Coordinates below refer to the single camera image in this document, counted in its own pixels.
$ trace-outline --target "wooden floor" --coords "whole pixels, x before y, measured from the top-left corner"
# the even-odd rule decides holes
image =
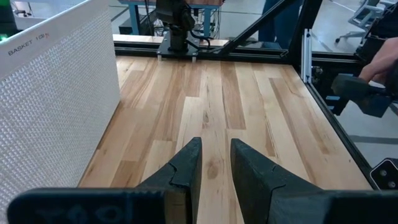
[[[230,171],[231,138],[323,189],[370,189],[292,67],[117,61],[121,102],[81,187],[134,187],[200,136],[198,223],[243,222]]]

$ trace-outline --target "person's arm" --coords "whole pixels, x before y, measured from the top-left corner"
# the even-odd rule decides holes
[[[383,46],[374,56],[372,62],[362,69],[360,78],[370,82],[383,82],[386,73],[398,60],[398,37],[390,38],[385,41]]]

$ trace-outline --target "white textured board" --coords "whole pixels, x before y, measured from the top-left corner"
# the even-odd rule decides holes
[[[77,186],[119,98],[106,1],[0,43],[0,223],[25,190]]]

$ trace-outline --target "table leg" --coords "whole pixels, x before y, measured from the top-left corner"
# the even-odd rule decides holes
[[[129,11],[130,11],[130,20],[131,20],[131,35],[139,35],[139,14],[138,14],[138,6],[135,4],[129,4]]]
[[[203,25],[203,35],[205,37],[210,36],[210,20],[211,20],[211,9],[205,9],[205,21]]]

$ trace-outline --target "chair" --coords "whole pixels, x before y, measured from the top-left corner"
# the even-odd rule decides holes
[[[341,38],[347,39],[350,37],[360,37],[362,43],[363,38],[368,33],[369,27],[373,23],[374,19],[381,16],[384,11],[383,8],[376,7],[378,3],[383,4],[386,7],[394,4],[385,1],[364,1],[362,6],[354,13],[354,16],[348,20],[350,24],[361,28],[363,31],[351,31],[345,35],[339,36],[335,42],[338,43]]]

